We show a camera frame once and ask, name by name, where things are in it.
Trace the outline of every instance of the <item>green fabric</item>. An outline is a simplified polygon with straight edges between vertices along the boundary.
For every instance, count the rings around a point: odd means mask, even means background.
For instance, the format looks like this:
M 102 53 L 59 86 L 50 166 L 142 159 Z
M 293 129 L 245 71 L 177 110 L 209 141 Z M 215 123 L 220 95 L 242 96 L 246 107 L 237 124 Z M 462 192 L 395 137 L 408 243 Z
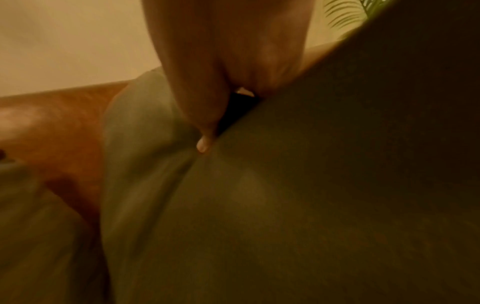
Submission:
M 204 156 L 142 76 L 105 122 L 116 302 L 479 302 L 479 13 L 387 7 Z
M 0 162 L 0 303 L 105 303 L 100 240 L 25 166 Z

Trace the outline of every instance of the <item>beige wall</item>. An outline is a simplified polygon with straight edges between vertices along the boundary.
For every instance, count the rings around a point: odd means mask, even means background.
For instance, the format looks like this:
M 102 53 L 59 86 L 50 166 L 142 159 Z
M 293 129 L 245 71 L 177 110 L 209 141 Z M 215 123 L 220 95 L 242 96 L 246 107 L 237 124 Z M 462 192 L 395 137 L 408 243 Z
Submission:
M 322 14 L 320 3 L 308 46 L 335 39 Z M 140 0 L 0 0 L 0 96 L 128 80 L 157 65 Z

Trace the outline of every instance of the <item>skin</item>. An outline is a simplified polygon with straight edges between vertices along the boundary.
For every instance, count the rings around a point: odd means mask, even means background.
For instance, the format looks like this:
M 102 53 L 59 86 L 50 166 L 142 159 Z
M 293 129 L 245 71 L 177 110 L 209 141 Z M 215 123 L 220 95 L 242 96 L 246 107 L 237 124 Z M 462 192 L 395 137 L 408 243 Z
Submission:
M 148 29 L 185 118 L 215 140 L 231 92 L 268 97 L 300 72 L 314 0 L 143 0 Z

